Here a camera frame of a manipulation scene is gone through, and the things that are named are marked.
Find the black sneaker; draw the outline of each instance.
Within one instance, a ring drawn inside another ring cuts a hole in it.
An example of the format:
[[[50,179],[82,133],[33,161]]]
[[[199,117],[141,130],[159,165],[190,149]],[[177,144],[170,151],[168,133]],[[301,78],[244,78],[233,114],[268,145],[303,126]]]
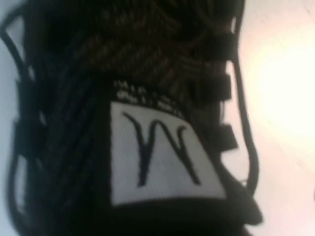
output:
[[[18,233],[234,236],[259,224],[237,53],[243,11],[244,0],[29,0],[10,14],[0,33],[21,76],[8,183]],[[19,15],[25,61],[5,32]],[[247,189],[220,159],[237,148],[222,122],[227,61],[250,158]],[[23,213],[18,156],[28,161]]]

